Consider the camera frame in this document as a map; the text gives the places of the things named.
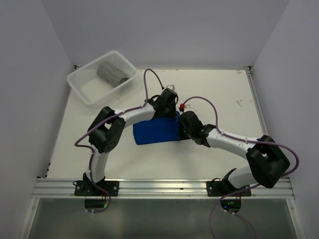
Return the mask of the grey towel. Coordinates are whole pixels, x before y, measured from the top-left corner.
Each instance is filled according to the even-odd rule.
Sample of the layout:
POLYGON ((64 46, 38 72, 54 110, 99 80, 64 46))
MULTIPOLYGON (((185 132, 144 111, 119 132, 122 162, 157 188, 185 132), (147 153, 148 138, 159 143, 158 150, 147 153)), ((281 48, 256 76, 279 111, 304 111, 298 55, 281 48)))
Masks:
POLYGON ((129 76, 123 70, 107 61, 104 61, 99 65, 96 74, 113 88, 118 87, 129 79, 129 76))

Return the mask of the blue towel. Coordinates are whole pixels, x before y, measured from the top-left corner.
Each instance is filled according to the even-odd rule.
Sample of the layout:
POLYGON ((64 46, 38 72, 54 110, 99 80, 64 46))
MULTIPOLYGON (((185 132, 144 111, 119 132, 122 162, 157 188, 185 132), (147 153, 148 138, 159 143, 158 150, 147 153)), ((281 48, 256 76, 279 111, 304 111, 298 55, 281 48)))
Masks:
POLYGON ((176 112, 174 118, 156 118, 146 120, 133 125, 133 136, 137 145, 180 141, 179 116, 176 112))

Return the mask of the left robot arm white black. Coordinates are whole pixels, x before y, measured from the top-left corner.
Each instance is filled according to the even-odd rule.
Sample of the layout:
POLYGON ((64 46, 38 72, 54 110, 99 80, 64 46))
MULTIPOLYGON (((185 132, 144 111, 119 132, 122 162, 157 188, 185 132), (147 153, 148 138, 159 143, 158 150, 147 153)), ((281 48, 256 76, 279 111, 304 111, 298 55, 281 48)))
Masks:
POLYGON ((85 135, 89 141, 91 157, 83 180, 90 194, 96 196, 102 193, 109 153, 118 145, 125 128, 133 127, 137 144, 178 139, 177 101, 177 93, 165 88, 160 95, 146 99, 140 106, 122 110, 110 107, 101 109, 85 135))

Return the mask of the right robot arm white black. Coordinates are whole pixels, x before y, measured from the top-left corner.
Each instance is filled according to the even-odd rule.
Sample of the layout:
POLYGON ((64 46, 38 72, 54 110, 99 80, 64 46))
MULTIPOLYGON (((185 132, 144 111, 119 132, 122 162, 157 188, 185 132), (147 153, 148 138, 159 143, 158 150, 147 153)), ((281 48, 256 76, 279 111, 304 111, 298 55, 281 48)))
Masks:
POLYGON ((226 137, 212 124, 203 125, 193 111, 182 113, 179 118, 181 132, 196 144, 217 148, 247 160, 248 166, 231 169, 221 181, 214 183, 226 195, 234 195, 239 189, 251 184, 273 188, 289 168, 290 162, 271 137, 263 135, 256 142, 240 142, 226 137))

